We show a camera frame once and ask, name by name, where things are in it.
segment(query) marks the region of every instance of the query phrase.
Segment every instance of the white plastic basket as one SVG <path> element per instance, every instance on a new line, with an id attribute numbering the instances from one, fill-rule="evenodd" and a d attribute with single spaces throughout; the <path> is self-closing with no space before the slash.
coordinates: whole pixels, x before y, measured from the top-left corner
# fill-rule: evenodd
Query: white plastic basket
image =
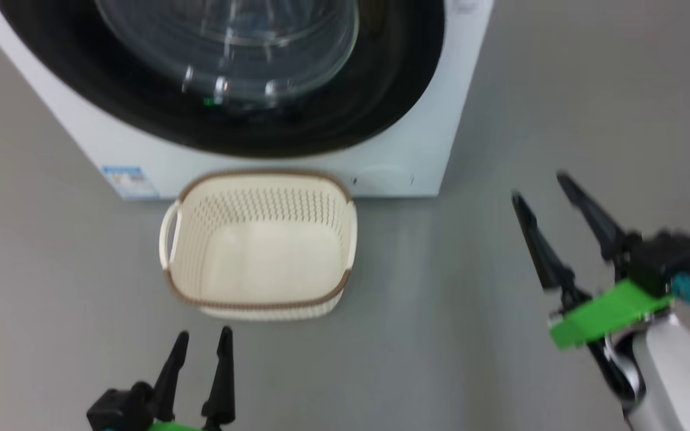
<path id="1" fill-rule="evenodd" d="M 353 198 L 334 178 L 211 174 L 191 183 L 167 210 L 159 258 L 175 296 L 206 314 L 307 319 L 332 311 L 342 297 L 356 231 Z"/>

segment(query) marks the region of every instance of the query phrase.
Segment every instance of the floor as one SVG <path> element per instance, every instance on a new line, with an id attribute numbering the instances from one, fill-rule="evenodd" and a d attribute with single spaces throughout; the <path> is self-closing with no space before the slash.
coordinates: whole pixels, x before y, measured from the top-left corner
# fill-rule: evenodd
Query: floor
<path id="1" fill-rule="evenodd" d="M 609 281 L 554 179 L 627 226 L 690 230 L 690 2 L 499 0 L 443 192 L 358 202 L 330 316 L 233 324 L 233 431 L 624 429 L 583 350 L 547 335 L 518 188 L 579 281 Z M 191 331 L 175 412 L 200 426 L 224 322 L 170 295 L 167 204 L 121 202 L 0 52 L 0 429 L 88 429 Z M 690 310 L 679 311 L 690 325 Z"/>

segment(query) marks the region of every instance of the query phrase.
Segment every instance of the glass door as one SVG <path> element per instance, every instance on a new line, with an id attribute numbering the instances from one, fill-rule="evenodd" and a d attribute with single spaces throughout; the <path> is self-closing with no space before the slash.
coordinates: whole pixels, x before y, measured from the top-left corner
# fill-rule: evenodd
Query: glass door
<path id="1" fill-rule="evenodd" d="M 338 150 L 419 100 L 443 0 L 0 0 L 63 82 L 130 125 L 248 157 Z"/>

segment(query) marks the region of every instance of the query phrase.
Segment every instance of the green mount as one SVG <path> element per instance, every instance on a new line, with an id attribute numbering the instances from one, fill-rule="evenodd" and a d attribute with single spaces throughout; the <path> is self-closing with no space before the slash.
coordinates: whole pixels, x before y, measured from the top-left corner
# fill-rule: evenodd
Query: green mount
<path id="1" fill-rule="evenodd" d="M 609 333 L 643 321 L 647 315 L 667 308 L 674 297 L 655 298 L 629 279 L 592 301 L 583 303 L 550 325 L 550 336 L 561 350 L 581 347 Z"/>
<path id="2" fill-rule="evenodd" d="M 158 422 L 151 425 L 148 431 L 199 431 L 199 429 L 180 425 L 176 422 Z"/>

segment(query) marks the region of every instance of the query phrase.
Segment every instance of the washing machine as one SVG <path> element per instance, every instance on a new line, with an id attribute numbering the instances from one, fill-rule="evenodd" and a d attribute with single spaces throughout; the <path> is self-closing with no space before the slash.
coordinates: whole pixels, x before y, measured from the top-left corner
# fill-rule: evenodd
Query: washing machine
<path id="1" fill-rule="evenodd" d="M 437 196 L 493 0 L 0 0 L 0 47 L 123 199 L 314 169 Z"/>

